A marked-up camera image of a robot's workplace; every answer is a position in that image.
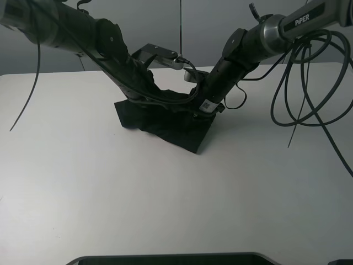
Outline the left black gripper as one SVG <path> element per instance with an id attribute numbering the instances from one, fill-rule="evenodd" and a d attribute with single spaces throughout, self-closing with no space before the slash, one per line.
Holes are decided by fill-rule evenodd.
<path id="1" fill-rule="evenodd" d="M 160 89 L 151 73 L 128 52 L 94 52 L 97 66 L 120 88 L 123 94 L 135 101 L 160 101 Z"/>

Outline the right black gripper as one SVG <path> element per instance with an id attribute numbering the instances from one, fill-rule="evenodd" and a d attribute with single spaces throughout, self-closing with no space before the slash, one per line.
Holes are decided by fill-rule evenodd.
<path id="1" fill-rule="evenodd" d="M 196 116 L 212 116 L 216 108 L 243 77 L 243 65 L 236 61 L 220 59 L 202 81 L 199 92 L 192 100 L 192 113 Z"/>

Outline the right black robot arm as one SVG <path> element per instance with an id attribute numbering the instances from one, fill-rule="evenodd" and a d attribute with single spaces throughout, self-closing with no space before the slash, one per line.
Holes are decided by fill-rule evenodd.
<path id="1" fill-rule="evenodd" d="M 262 61 L 285 53 L 295 38 L 334 23 L 350 26 L 351 7 L 352 1 L 310 1 L 288 16 L 267 15 L 250 30 L 237 29 L 227 40 L 215 67 L 203 80 L 192 102 L 195 113 L 213 116 L 223 111 L 221 101 L 235 84 Z"/>

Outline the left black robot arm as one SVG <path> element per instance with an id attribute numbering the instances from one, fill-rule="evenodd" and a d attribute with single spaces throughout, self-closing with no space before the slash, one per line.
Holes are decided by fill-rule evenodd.
<path id="1" fill-rule="evenodd" d="M 151 74 L 134 59 L 117 24 L 62 1 L 1 1 L 1 25 L 34 44 L 89 57 L 132 100 L 162 101 Z"/>

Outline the black robot base front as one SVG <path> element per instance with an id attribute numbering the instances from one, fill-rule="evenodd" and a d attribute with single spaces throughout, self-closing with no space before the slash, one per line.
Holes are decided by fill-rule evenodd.
<path id="1" fill-rule="evenodd" d="M 84 256 L 69 264 L 278 264 L 255 252 L 174 255 Z"/>

